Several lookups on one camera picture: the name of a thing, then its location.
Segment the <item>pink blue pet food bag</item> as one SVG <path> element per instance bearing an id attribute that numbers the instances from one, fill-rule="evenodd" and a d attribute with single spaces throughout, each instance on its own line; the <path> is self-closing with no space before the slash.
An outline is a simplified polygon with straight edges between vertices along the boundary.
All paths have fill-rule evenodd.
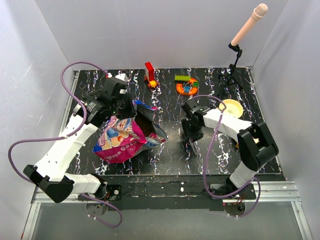
<path id="1" fill-rule="evenodd" d="M 107 122 L 106 128 L 92 150 L 102 160 L 112 164 L 124 163 L 142 151 L 154 148 L 168 139 L 166 132 L 154 121 L 157 107 L 148 106 L 139 100 L 134 101 L 133 106 L 136 109 L 135 117 L 117 119 L 112 116 Z M 151 121 L 155 133 L 146 138 L 135 122 L 136 117 Z"/>

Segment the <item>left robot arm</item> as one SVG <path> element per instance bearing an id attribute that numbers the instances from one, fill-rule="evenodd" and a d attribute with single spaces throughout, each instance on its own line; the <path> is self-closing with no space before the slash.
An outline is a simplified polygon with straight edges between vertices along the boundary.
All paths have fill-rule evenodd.
<path id="1" fill-rule="evenodd" d="M 97 174 L 69 174 L 70 162 L 85 142 L 103 125 L 116 117 L 134 117 L 136 110 L 128 93 L 128 77 L 121 73 L 108 77 L 101 89 L 83 97 L 73 110 L 68 124 L 50 150 L 35 165 L 27 165 L 24 174 L 55 203 L 71 194 L 89 194 L 95 200 L 107 194 L 107 182 Z"/>

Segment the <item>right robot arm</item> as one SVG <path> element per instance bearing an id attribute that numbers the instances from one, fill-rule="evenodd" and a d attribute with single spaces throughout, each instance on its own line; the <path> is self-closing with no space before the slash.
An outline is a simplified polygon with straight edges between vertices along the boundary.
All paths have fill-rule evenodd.
<path id="1" fill-rule="evenodd" d="M 181 120 L 183 138 L 192 148 L 196 141 L 203 138 L 204 127 L 221 132 L 238 144 L 241 161 L 226 179 L 225 185 L 213 192 L 216 196 L 239 198 L 245 192 L 245 185 L 279 154 L 279 148 L 264 121 L 241 120 L 223 113 L 224 110 L 201 106 L 195 99 L 184 103 L 182 109 L 186 113 L 186 118 Z"/>

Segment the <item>red toy block figure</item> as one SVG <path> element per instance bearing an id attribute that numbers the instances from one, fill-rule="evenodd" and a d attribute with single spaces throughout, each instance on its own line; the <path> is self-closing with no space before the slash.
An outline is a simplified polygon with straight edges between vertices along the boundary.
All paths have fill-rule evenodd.
<path id="1" fill-rule="evenodd" d="M 145 66 L 145 75 L 144 81 L 147 83 L 150 89 L 155 89 L 159 86 L 159 83 L 156 81 L 155 78 L 155 69 L 150 62 L 146 62 Z"/>

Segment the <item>cream bowl far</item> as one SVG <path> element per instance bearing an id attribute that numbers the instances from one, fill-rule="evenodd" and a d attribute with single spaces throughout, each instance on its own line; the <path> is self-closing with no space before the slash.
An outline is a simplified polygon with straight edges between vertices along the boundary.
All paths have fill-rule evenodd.
<path id="1" fill-rule="evenodd" d="M 237 119 L 239 119 L 243 115 L 244 109 L 240 102 L 238 102 L 237 100 L 225 99 L 222 102 L 226 106 L 226 110 L 224 111 L 225 114 L 229 114 Z"/>

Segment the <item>cream bowl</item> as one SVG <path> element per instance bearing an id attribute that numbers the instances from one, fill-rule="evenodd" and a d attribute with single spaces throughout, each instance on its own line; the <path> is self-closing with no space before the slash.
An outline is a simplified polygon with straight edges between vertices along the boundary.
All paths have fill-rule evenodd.
<path id="1" fill-rule="evenodd" d="M 259 140 L 259 138 L 254 138 L 254 137 L 253 137 L 253 138 L 252 138 L 252 140 L 248 140 L 247 142 L 248 142 L 248 143 L 253 142 L 254 144 L 258 144 L 258 143 L 259 143 L 259 141 L 260 141 L 260 140 Z M 235 148 L 236 148 L 236 149 L 239 149 L 239 148 L 240 148 L 240 146 L 239 146 L 239 143 L 238 143 L 238 142 L 235 144 Z"/>
<path id="2" fill-rule="evenodd" d="M 240 102 L 238 102 L 237 100 L 225 99 L 222 102 L 226 106 L 226 110 L 224 111 L 225 114 L 229 114 L 237 119 L 239 119 L 243 115 L 244 109 Z"/>

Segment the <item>green toy brick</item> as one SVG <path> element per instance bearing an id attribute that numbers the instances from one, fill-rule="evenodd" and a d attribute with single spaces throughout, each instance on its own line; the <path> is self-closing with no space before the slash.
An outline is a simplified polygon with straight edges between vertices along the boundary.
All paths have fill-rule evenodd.
<path id="1" fill-rule="evenodd" d="M 174 80 L 175 81 L 189 81 L 191 79 L 188 75 L 175 75 Z"/>

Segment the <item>cream bowl near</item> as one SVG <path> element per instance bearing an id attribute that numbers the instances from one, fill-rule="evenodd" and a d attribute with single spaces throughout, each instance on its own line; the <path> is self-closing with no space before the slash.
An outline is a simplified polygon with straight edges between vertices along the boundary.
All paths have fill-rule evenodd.
<path id="1" fill-rule="evenodd" d="M 259 138 L 254 138 L 254 137 L 253 137 L 253 138 L 252 138 L 252 140 L 248 140 L 247 142 L 248 142 L 248 143 L 253 142 L 254 144 L 258 144 L 258 143 L 259 143 L 259 141 L 260 141 L 260 140 L 259 140 Z M 235 148 L 236 148 L 236 149 L 239 149 L 239 148 L 240 148 L 240 146 L 239 146 L 239 143 L 238 143 L 238 142 L 235 144 Z"/>

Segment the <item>black microphone tripod stand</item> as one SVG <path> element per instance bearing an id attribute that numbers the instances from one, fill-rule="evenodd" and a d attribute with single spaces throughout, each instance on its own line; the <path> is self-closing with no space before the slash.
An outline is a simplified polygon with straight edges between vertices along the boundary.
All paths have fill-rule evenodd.
<path id="1" fill-rule="evenodd" d="M 242 56 L 242 53 L 243 53 L 243 50 L 239 47 L 238 44 L 236 45 L 232 45 L 232 43 L 229 43 L 228 44 L 228 47 L 233 50 L 234 52 L 236 52 L 236 59 L 235 59 L 235 62 L 234 63 L 231 63 L 229 66 L 228 66 L 228 69 L 226 71 L 226 73 L 221 73 L 218 75 L 218 78 L 221 80 L 225 80 L 225 82 L 223 83 L 222 87 L 219 89 L 219 92 L 218 92 L 218 97 L 221 97 L 222 96 L 222 93 L 223 91 L 228 87 L 228 86 L 233 86 L 233 85 L 236 85 L 239 89 L 239 91 L 242 91 L 243 90 L 243 87 L 242 85 L 239 83 L 238 80 L 235 79 L 234 77 L 234 73 L 237 69 L 237 63 L 240 59 L 240 57 Z"/>

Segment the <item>pink microphone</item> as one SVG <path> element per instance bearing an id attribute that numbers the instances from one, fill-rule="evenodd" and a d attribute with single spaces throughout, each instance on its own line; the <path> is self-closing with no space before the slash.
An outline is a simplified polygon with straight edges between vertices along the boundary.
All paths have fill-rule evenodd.
<path id="1" fill-rule="evenodd" d="M 256 8 L 253 9 L 253 12 L 246 23 L 242 26 L 240 31 L 235 35 L 235 37 L 230 42 L 230 45 L 235 47 L 239 42 L 248 34 L 248 32 L 256 25 L 256 23 L 262 19 L 267 11 L 268 6 L 265 3 L 260 3 Z"/>

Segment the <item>aluminium rail frame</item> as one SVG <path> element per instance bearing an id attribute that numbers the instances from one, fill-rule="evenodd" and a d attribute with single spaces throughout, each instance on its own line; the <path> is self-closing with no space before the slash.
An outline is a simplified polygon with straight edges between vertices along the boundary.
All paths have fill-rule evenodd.
<path id="1" fill-rule="evenodd" d="M 311 240 L 292 181 L 253 182 L 216 199 L 200 180 L 116 180 L 109 205 L 75 194 L 32 199 L 24 240 Z"/>

